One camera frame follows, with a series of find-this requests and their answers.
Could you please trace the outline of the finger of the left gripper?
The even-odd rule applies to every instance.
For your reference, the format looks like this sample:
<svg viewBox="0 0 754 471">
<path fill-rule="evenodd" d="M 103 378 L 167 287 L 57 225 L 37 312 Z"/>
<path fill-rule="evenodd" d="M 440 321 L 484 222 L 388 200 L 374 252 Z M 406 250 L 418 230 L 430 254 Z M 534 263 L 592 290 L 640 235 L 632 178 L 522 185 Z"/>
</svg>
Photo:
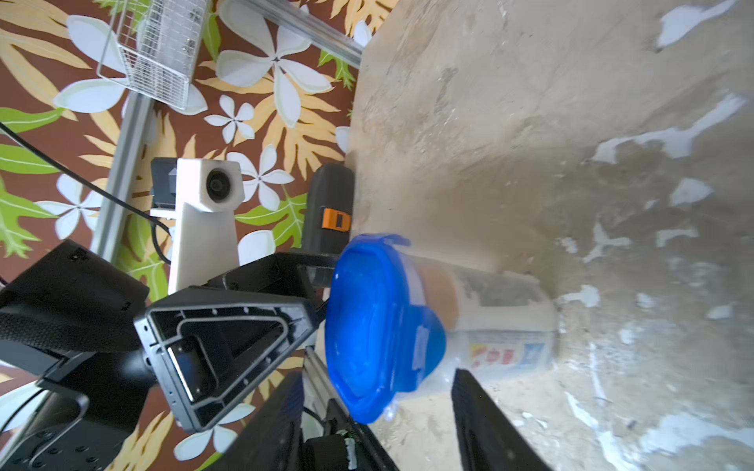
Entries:
<svg viewBox="0 0 754 471">
<path fill-rule="evenodd" d="M 190 287 L 135 318 L 148 366 L 189 433 L 217 426 L 324 319 L 314 296 Z"/>
<path fill-rule="evenodd" d="M 239 292 L 315 292 L 332 284 L 337 255 L 276 252 L 210 279 L 208 288 Z"/>
</svg>

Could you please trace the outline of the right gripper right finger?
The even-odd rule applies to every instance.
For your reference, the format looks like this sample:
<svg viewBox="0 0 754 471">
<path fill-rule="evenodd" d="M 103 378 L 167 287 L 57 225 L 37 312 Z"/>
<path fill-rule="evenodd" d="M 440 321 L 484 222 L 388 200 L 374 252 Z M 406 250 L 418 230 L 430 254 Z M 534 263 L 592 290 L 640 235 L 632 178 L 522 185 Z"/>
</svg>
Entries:
<svg viewBox="0 0 754 471">
<path fill-rule="evenodd" d="M 550 470 L 467 370 L 451 390 L 463 470 Z"/>
</svg>

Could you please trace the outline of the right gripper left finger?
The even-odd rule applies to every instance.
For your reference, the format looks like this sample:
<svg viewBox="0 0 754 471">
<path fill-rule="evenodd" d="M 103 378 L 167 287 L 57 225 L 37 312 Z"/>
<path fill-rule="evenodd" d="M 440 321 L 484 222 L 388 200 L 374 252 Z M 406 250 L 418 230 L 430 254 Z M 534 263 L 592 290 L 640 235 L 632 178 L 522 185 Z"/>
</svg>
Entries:
<svg viewBox="0 0 754 471">
<path fill-rule="evenodd" d="M 304 378 L 288 375 L 209 470 L 302 470 Z"/>
</svg>

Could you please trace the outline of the clear jar blue lid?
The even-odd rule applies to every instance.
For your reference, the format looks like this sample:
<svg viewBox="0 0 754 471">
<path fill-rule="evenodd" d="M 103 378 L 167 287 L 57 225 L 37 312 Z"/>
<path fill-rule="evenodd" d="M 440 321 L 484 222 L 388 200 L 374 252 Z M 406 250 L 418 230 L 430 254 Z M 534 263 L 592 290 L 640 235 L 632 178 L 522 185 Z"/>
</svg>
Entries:
<svg viewBox="0 0 754 471">
<path fill-rule="evenodd" d="M 550 367 L 559 315 L 540 282 L 514 272 L 487 273 L 402 251 L 410 300 L 428 307 L 446 335 L 446 349 L 407 398 L 449 392 L 455 371 L 490 384 Z"/>
</svg>

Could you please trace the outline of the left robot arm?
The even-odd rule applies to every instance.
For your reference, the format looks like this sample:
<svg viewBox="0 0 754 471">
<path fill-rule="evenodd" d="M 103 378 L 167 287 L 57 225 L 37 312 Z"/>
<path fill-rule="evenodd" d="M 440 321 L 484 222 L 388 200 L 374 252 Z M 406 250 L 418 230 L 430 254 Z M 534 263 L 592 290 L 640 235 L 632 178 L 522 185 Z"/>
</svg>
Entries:
<svg viewBox="0 0 754 471">
<path fill-rule="evenodd" d="M 213 429 L 319 327 L 337 259 L 278 252 L 148 289 L 63 241 L 1 292 L 1 357 L 45 398 L 1 455 L 5 470 L 101 470 L 161 388 L 191 433 Z"/>
</svg>

